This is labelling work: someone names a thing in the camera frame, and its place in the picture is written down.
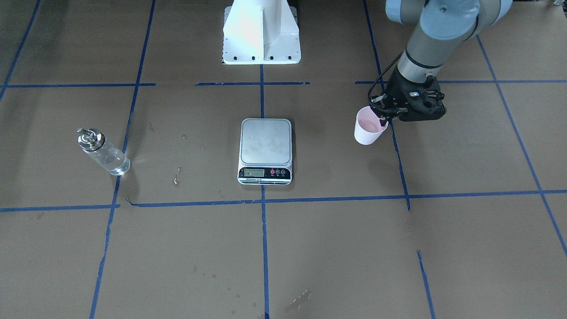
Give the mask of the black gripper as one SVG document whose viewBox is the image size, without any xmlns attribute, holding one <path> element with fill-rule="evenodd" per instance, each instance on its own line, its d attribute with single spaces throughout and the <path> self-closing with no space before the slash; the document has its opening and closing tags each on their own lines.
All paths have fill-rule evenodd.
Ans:
<svg viewBox="0 0 567 319">
<path fill-rule="evenodd" d="M 433 75 L 428 75 L 424 83 L 417 83 L 393 73 L 380 98 L 377 117 L 381 126 L 389 125 L 395 118 L 402 122 L 435 121 L 447 113 L 445 95 Z"/>
</svg>

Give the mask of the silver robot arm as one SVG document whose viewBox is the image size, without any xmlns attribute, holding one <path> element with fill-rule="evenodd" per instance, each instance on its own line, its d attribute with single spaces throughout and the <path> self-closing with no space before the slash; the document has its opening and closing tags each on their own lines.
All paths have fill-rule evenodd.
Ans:
<svg viewBox="0 0 567 319">
<path fill-rule="evenodd" d="M 368 95 L 380 124 L 435 121 L 446 114 L 437 74 L 462 42 L 495 24 L 510 0 L 388 0 L 389 20 L 412 24 L 405 49 L 390 64 L 393 72 L 379 96 Z"/>
</svg>

